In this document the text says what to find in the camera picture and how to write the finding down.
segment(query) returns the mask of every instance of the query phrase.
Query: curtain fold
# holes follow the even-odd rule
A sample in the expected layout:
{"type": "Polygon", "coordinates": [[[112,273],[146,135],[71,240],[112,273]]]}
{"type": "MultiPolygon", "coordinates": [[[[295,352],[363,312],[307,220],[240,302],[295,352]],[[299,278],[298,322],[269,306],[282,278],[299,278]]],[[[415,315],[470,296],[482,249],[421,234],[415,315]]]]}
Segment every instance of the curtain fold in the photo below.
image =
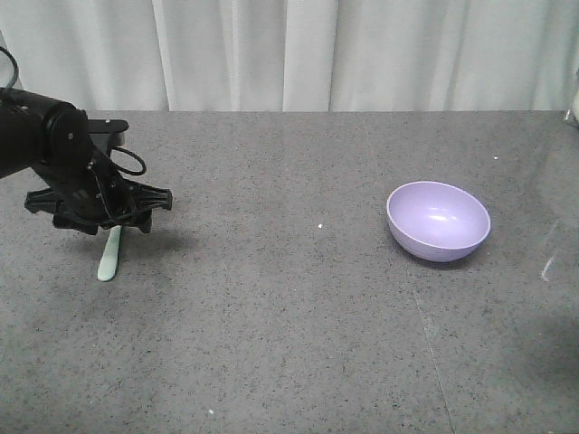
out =
{"type": "Polygon", "coordinates": [[[85,109],[566,109],[578,28],[575,0],[0,0],[22,85],[85,109]]]}

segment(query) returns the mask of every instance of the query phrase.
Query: tabletop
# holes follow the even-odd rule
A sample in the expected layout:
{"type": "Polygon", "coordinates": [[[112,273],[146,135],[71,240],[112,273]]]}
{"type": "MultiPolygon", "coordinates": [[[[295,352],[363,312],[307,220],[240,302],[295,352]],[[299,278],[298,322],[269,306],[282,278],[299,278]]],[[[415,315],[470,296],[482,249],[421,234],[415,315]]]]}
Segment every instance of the tabletop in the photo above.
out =
{"type": "Polygon", "coordinates": [[[30,170],[0,181],[0,432],[579,430],[561,112],[90,114],[128,121],[173,210],[123,231],[102,283],[107,233],[27,212],[30,170]],[[392,238],[416,180],[489,210],[466,259],[392,238]]]}

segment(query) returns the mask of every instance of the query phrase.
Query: black cable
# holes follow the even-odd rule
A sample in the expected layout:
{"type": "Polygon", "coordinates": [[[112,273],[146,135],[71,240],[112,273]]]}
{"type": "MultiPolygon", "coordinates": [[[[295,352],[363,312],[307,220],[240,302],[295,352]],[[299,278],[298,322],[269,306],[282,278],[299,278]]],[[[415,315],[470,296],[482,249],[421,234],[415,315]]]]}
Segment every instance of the black cable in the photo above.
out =
{"type": "Polygon", "coordinates": [[[117,163],[115,163],[114,161],[112,161],[112,159],[109,158],[109,161],[112,163],[112,165],[115,166],[115,168],[119,171],[122,172],[123,174],[127,174],[127,175],[133,175],[133,176],[141,176],[144,175],[145,172],[147,171],[147,165],[145,164],[145,160],[143,160],[140,156],[138,156],[137,154],[135,154],[132,151],[129,151],[128,149],[125,149],[124,147],[120,147],[120,146],[114,146],[110,149],[111,151],[119,151],[123,154],[127,154],[128,156],[132,156],[133,158],[135,158],[138,163],[141,165],[141,170],[135,171],[135,170],[128,170],[125,167],[122,167],[120,165],[118,165],[117,163]]]}
{"type": "Polygon", "coordinates": [[[10,59],[10,62],[12,63],[12,66],[14,68],[14,73],[12,74],[12,79],[10,79],[10,81],[8,81],[8,84],[6,84],[6,87],[3,90],[3,94],[6,94],[7,92],[10,92],[10,90],[12,89],[12,87],[16,84],[16,82],[18,81],[18,74],[19,74],[19,69],[18,69],[18,63],[16,62],[16,59],[14,58],[14,56],[3,46],[0,45],[0,52],[3,52],[6,57],[8,57],[8,59],[10,59]]]}

